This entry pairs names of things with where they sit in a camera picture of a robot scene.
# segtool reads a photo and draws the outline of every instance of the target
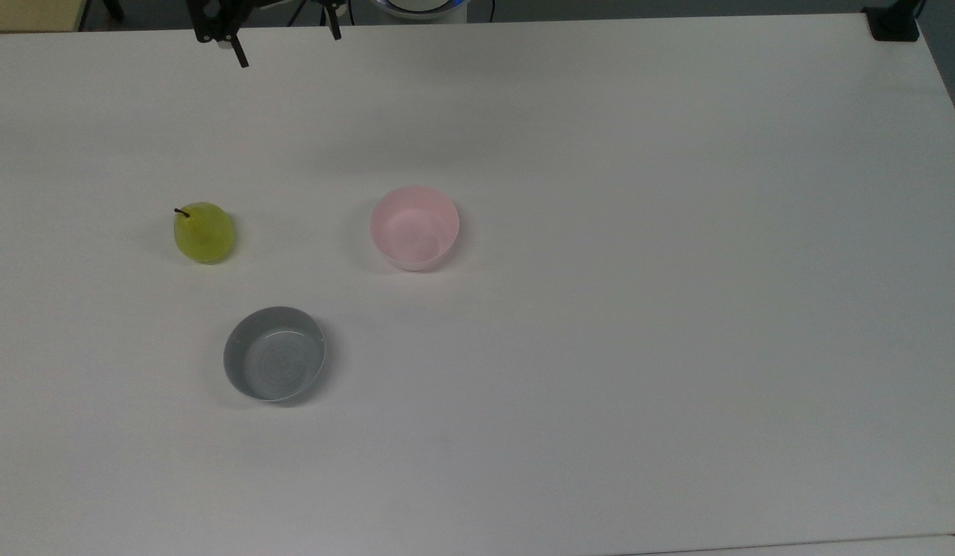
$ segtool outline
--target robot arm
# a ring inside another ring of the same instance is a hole
[[[188,17],[192,20],[195,29],[195,39],[199,42],[229,42],[241,67],[247,67],[247,56],[237,40],[240,25],[247,21],[248,15],[254,8],[264,8],[282,0],[218,0],[219,11],[216,15],[206,15],[206,5],[211,0],[185,0],[188,5]],[[312,0],[323,6],[330,24],[333,39],[340,39],[340,22],[337,20],[337,10],[347,3],[347,0]]]

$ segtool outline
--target floor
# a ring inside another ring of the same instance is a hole
[[[371,0],[349,0],[357,25],[378,25],[378,10]],[[190,29],[185,0],[120,0],[123,22],[111,21],[102,0],[86,0],[83,31],[123,31],[124,29]],[[495,22],[558,21],[588,19],[625,19],[696,17],[697,15],[766,15],[858,13],[869,5],[888,5],[889,0],[471,0],[470,22],[491,19]],[[301,0],[286,0],[255,10],[245,27],[284,27],[295,15]],[[320,11],[307,2],[294,25],[319,25]],[[350,14],[341,25],[350,25]],[[955,108],[955,0],[928,0],[919,16],[933,59],[950,92]]]

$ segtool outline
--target white table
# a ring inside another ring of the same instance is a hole
[[[955,532],[955,113],[863,15],[0,36],[0,555]],[[80,60],[109,60],[89,64]],[[438,272],[367,238],[462,211]],[[171,209],[232,212],[190,263]],[[289,407],[221,367],[321,321]]]
[[[949,535],[734,548],[714,550],[707,556],[955,556],[955,537]]]

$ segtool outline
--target cable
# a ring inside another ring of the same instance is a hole
[[[83,6],[83,14],[79,17],[79,31],[86,31],[86,15],[90,14],[90,2],[92,0],[86,0],[85,6]]]
[[[297,18],[298,14],[302,11],[302,7],[305,6],[305,2],[306,0],[302,0],[300,3],[298,3],[298,8],[295,8],[295,13],[293,14],[293,17],[289,20],[289,22],[286,24],[286,27],[291,27],[291,24],[295,22],[295,18]]]

